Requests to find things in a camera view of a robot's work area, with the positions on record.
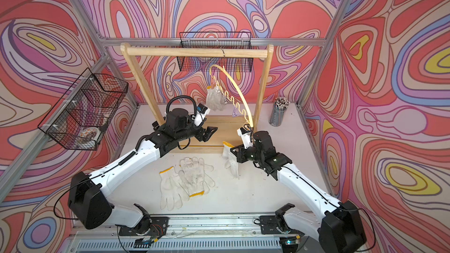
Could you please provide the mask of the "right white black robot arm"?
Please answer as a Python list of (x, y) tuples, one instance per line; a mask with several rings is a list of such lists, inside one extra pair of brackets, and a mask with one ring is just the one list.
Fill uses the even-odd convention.
[(251, 161), (255, 167), (288, 187), (312, 211), (292, 204), (276, 215), (284, 231), (297, 230), (320, 243), (326, 253), (355, 253), (367, 241), (358, 207), (342, 203), (309, 180), (285, 154), (277, 152), (267, 131), (237, 130), (242, 144), (230, 149), (238, 163)]

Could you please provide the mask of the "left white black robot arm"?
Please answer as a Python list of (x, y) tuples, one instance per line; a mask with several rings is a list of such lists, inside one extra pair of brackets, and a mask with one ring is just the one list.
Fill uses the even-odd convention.
[(79, 172), (71, 179), (68, 206), (88, 230), (99, 226), (124, 226), (140, 234), (151, 226), (148, 212), (140, 205), (124, 207), (108, 200), (112, 192), (143, 167), (177, 148), (180, 141), (196, 138), (207, 142), (216, 127), (203, 128), (210, 109), (199, 104), (195, 114), (175, 108), (166, 113), (165, 123), (154, 123), (154, 131), (142, 136), (135, 148), (113, 163), (91, 172)]

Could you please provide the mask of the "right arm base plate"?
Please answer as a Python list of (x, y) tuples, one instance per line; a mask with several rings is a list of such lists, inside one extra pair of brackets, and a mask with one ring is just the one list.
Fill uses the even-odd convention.
[(301, 231), (291, 229), (287, 226), (287, 223), (280, 216), (260, 216), (254, 219), (253, 223), (260, 227), (261, 233), (264, 235), (269, 234), (282, 234), (282, 235), (299, 235), (300, 237), (305, 234)]

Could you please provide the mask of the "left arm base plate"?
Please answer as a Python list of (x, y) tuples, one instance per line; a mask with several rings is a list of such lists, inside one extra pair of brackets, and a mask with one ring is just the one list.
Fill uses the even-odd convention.
[(152, 236), (161, 237), (166, 235), (168, 229), (169, 217), (156, 216), (144, 217), (135, 227), (129, 228), (119, 226), (119, 236), (135, 237), (135, 236)]

